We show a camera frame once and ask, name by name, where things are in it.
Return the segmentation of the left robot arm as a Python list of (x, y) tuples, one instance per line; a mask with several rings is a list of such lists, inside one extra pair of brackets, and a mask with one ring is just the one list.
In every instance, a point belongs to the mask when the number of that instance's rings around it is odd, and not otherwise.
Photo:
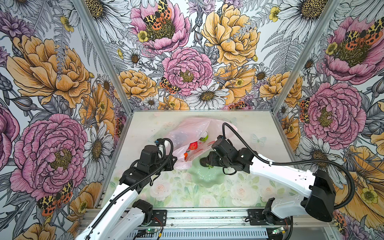
[(142, 189), (154, 181), (152, 176), (174, 169), (177, 157), (173, 156), (173, 150), (173, 142), (168, 138), (145, 146), (140, 158), (123, 172), (109, 202), (76, 239), (124, 240), (134, 229), (148, 224), (152, 219), (153, 205), (135, 200)]

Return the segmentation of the pink plastic bag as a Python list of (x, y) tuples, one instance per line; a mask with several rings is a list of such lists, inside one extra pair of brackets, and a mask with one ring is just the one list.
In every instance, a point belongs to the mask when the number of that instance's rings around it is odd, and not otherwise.
[[(187, 170), (192, 166), (194, 159), (200, 158), (204, 153), (212, 150), (213, 143), (217, 137), (223, 134), (222, 125), (224, 121), (193, 117), (183, 120), (176, 128), (170, 131), (166, 138), (173, 142), (173, 156), (177, 157), (174, 168), (177, 170)], [(209, 135), (207, 141), (202, 143), (199, 141), (201, 137)], [(189, 150), (189, 145), (193, 142), (198, 142), (196, 150)]]

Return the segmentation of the green bumpy custard apple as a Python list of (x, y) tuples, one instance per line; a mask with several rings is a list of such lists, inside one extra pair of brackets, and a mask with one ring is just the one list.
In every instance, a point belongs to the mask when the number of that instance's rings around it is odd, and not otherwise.
[(208, 137), (209, 137), (209, 135), (206, 134), (204, 137), (201, 137), (201, 138), (199, 139), (199, 141), (202, 142), (202, 143), (205, 143), (205, 142), (207, 141)]

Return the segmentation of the dark brown mangosteen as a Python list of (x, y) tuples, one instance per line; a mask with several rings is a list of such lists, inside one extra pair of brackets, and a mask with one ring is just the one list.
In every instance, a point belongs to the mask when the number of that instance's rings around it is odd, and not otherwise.
[(204, 168), (209, 168), (211, 165), (210, 165), (210, 160), (208, 157), (205, 157), (205, 158), (201, 158), (200, 159), (200, 165)]

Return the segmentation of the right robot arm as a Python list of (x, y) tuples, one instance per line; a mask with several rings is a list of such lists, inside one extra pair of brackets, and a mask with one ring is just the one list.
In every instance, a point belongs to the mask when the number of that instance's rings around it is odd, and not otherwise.
[(333, 220), (336, 191), (328, 173), (317, 170), (303, 171), (267, 160), (263, 163), (248, 148), (237, 150), (227, 139), (219, 136), (212, 151), (200, 161), (203, 167), (232, 168), (268, 178), (296, 192), (285, 199), (268, 199), (262, 212), (268, 224), (277, 219), (309, 215), (322, 222)]

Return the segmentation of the small red tomato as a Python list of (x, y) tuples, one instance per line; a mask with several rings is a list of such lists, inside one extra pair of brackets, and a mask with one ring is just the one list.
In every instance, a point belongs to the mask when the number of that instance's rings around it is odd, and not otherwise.
[(196, 150), (198, 148), (198, 142), (193, 142), (189, 145), (189, 150)]

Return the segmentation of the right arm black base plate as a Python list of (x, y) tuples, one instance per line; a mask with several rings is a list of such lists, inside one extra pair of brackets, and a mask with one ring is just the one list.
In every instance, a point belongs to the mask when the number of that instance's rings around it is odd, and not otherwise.
[(280, 219), (269, 211), (264, 209), (248, 209), (248, 216), (245, 218), (245, 222), (249, 222), (251, 226), (264, 226), (264, 225), (281, 225), (289, 226), (291, 224), (291, 218)]

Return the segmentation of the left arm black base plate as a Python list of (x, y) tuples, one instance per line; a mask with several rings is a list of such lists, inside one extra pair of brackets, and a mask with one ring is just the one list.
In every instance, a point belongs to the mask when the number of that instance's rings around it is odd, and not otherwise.
[(165, 227), (167, 222), (167, 210), (150, 210), (145, 214), (142, 226)]

